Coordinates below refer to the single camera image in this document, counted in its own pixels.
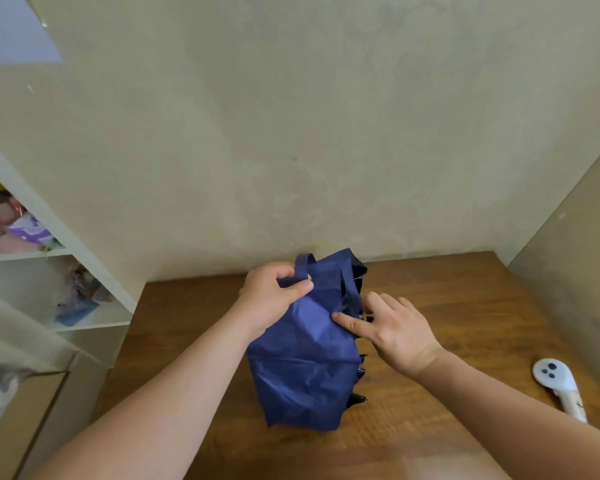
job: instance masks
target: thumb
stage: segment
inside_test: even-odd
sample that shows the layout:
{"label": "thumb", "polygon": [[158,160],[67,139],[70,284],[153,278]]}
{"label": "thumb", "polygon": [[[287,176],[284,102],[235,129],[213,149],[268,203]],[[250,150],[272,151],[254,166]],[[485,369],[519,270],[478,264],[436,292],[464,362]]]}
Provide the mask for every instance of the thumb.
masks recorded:
{"label": "thumb", "polygon": [[295,285],[285,288],[284,293],[287,297],[289,304],[302,298],[304,295],[309,293],[313,289],[313,282],[311,280],[304,280]]}
{"label": "thumb", "polygon": [[343,328],[346,328],[354,335],[362,337],[363,339],[368,339],[373,341],[371,338],[374,334],[374,326],[369,322],[365,322],[364,320],[360,320],[358,318],[353,318],[344,313],[336,312],[331,318]]}

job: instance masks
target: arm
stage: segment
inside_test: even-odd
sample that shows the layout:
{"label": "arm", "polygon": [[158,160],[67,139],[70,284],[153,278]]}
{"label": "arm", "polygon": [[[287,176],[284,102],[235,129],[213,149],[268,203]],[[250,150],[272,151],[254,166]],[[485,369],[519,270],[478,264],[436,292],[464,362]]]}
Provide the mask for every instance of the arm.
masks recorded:
{"label": "arm", "polygon": [[513,478],[600,479],[600,431],[477,371],[444,350],[405,298],[369,293],[364,322],[333,319],[371,340],[385,362],[439,400]]}
{"label": "arm", "polygon": [[289,288],[291,263],[247,275],[234,306],[180,357],[58,451],[32,480],[179,480],[200,443],[247,345],[307,294]]}

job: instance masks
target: forearm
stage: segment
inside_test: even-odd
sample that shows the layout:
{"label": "forearm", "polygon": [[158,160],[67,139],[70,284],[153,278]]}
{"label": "forearm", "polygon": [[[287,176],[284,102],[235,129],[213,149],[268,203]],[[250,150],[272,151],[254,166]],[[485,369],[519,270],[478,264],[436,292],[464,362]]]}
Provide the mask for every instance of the forearm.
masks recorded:
{"label": "forearm", "polygon": [[225,315],[176,361],[60,450],[34,476],[181,479],[249,343]]}
{"label": "forearm", "polygon": [[600,478],[600,431],[451,353],[418,377],[513,478]]}

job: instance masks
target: left hand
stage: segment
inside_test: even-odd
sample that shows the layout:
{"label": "left hand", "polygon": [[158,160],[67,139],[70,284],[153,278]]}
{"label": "left hand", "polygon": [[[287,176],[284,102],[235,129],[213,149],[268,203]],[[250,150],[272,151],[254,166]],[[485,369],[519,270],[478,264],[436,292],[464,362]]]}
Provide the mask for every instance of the left hand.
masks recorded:
{"label": "left hand", "polygon": [[311,276],[289,288],[280,288],[278,278],[296,275],[289,262],[270,262],[247,274],[240,297],[229,314],[244,321],[249,330],[249,341],[257,339],[264,331],[280,320],[289,306],[313,289]]}

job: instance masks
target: white game controller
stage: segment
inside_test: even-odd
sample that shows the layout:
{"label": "white game controller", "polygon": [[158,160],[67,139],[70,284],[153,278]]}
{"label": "white game controller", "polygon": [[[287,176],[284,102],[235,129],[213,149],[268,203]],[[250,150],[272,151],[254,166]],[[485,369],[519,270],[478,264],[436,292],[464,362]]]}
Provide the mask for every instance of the white game controller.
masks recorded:
{"label": "white game controller", "polygon": [[560,398],[565,413],[587,422],[576,380],[567,364],[551,358],[541,359],[534,364],[533,373],[536,381],[553,389],[553,393]]}

